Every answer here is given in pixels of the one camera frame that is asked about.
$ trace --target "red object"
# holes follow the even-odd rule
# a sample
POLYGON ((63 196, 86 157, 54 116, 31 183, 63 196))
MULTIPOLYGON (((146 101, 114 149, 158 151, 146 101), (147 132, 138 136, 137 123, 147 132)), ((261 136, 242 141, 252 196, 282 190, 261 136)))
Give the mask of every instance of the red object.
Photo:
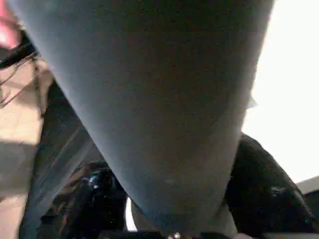
POLYGON ((21 35, 16 22, 5 0, 0 0, 0 47, 13 49, 19 45, 21 35))

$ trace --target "black fabric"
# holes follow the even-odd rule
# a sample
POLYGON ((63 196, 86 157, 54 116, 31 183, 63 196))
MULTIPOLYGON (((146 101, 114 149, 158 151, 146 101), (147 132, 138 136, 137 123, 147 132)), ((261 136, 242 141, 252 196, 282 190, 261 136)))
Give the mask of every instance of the black fabric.
POLYGON ((319 220, 319 191, 314 191, 305 195, 305 199, 311 212, 319 220))
POLYGON ((304 198, 285 171, 262 146, 243 135, 226 193, 242 233, 319 233, 304 198))

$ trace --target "wire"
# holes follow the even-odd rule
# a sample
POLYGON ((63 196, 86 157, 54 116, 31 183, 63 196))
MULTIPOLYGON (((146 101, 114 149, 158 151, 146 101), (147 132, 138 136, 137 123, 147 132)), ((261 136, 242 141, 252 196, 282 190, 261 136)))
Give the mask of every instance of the wire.
POLYGON ((25 57, 24 59, 22 59, 20 62, 16 63, 14 65, 14 70, 13 72, 10 74, 10 76, 8 78, 6 78, 4 81, 1 81, 0 80, 0 87, 2 85, 4 85, 7 81, 9 81, 15 74, 16 72, 18 71, 19 67, 22 66, 25 62, 27 62, 28 60, 30 60, 35 54, 37 54, 36 52, 30 54, 29 56, 25 57))

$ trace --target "floor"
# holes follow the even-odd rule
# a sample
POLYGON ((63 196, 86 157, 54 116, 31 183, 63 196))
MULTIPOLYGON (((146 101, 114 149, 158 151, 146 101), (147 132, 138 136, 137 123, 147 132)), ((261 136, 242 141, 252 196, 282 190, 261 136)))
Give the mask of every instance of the floor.
MULTIPOLYGON (((42 70, 42 92, 45 95, 51 75, 45 65, 42 65, 42 70)), ((13 68, 1 71, 1 79, 6 79, 12 71, 13 68)), ((2 90, 8 99, 20 92, 0 109, 0 238, 14 239, 23 213, 32 159, 42 126, 31 65, 21 66, 2 90)))

